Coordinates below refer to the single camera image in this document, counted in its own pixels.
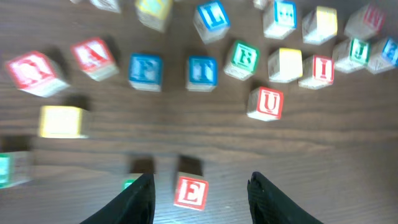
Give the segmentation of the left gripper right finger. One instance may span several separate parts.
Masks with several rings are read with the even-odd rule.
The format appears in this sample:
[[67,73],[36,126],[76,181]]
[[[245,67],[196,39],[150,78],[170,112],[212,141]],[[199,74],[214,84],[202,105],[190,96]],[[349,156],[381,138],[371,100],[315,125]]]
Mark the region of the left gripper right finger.
[[323,224],[260,172],[252,173],[247,190],[253,224]]

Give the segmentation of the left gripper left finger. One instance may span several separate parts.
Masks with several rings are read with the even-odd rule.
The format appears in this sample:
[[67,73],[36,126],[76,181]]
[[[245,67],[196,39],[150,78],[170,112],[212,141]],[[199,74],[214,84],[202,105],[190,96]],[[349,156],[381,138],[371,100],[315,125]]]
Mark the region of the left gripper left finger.
[[153,174],[142,174],[112,201],[81,224],[153,224],[155,182]]

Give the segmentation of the red E block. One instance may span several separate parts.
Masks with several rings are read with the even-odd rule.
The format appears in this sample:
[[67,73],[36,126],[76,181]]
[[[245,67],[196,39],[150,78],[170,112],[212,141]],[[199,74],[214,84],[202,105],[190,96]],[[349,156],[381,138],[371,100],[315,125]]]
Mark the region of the red E block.
[[200,175],[178,172],[174,205],[176,207],[204,211],[209,183]]

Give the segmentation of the green N block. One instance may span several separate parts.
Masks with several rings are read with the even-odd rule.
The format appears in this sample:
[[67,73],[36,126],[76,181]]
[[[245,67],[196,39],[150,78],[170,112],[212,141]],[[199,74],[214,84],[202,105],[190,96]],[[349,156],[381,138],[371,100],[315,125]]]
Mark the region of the green N block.
[[132,183],[134,183],[140,176],[142,175],[142,173],[132,173],[129,174],[123,181],[123,190],[125,190],[126,188],[128,188]]

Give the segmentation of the red U block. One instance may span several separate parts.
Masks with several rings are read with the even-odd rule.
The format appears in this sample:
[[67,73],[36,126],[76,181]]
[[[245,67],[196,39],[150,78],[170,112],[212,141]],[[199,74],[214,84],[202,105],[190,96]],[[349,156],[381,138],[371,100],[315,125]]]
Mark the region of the red U block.
[[274,121],[282,117],[284,94],[275,89],[260,86],[249,94],[246,114],[261,121]]

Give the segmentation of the yellow O block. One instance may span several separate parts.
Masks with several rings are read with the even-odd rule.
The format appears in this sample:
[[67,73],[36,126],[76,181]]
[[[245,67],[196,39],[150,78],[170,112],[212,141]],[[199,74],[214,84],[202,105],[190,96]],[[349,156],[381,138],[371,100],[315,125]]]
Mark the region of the yellow O block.
[[88,138],[90,113],[76,106],[42,106],[38,136],[41,138]]

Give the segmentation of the blue P block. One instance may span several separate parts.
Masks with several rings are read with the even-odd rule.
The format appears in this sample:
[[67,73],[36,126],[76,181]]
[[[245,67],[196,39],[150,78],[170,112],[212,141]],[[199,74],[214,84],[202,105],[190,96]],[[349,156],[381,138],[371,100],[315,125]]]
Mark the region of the blue P block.
[[128,78],[136,90],[162,91],[163,60],[158,55],[133,53]]

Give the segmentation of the green B block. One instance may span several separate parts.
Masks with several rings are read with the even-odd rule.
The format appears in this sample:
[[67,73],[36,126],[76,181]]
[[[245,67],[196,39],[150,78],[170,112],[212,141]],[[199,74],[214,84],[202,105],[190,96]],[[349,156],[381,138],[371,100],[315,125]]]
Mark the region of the green B block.
[[261,53],[257,47],[236,40],[228,52],[223,70],[225,74],[245,81],[256,73],[260,57]]

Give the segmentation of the blue T block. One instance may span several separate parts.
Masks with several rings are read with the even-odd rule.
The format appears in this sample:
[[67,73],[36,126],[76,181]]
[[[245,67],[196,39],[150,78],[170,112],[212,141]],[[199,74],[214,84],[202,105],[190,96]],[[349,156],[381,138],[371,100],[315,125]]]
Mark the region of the blue T block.
[[218,85],[218,64],[215,58],[191,55],[187,59],[186,89],[211,92]]

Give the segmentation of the red Q block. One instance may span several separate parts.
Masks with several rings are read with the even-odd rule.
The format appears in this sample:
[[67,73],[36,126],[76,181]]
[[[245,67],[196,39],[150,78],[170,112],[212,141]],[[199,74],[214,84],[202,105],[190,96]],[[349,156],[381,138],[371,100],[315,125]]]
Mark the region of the red Q block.
[[47,98],[70,85],[59,64],[38,51],[7,61],[5,68],[18,90]]

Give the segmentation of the green J block right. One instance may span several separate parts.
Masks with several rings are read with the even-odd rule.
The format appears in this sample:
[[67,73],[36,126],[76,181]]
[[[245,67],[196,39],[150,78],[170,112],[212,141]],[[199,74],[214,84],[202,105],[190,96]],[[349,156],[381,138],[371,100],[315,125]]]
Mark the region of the green J block right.
[[371,44],[365,40],[350,38],[337,44],[332,53],[335,70],[352,73],[368,66]]

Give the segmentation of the blue 5 block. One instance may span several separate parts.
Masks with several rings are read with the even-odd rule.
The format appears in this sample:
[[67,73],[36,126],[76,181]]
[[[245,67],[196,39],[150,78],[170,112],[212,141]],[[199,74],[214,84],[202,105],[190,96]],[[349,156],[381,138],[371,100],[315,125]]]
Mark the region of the blue 5 block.
[[274,1],[263,14],[264,37],[283,40],[297,28],[297,7],[292,1]]

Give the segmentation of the blue L block middle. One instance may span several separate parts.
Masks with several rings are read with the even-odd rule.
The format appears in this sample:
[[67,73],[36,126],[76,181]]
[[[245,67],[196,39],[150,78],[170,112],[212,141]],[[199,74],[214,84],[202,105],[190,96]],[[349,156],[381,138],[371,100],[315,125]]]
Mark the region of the blue L block middle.
[[209,1],[198,5],[193,23],[204,44],[222,39],[231,27],[221,1]]

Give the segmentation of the blue 2 block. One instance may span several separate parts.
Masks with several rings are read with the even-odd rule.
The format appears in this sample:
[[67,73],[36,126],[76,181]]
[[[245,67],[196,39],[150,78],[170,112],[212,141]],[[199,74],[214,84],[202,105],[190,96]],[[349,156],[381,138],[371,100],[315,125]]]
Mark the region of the blue 2 block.
[[372,74],[378,74],[397,67],[397,41],[391,37],[371,45],[371,52],[367,70]]

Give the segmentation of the blue tilted D block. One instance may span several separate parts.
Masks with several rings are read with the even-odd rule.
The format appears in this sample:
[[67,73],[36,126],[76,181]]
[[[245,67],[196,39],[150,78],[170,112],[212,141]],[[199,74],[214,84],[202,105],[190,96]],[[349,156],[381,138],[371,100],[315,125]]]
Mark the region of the blue tilted D block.
[[252,1],[253,6],[259,10],[264,10],[269,5],[270,2],[271,2],[271,0],[253,0]]

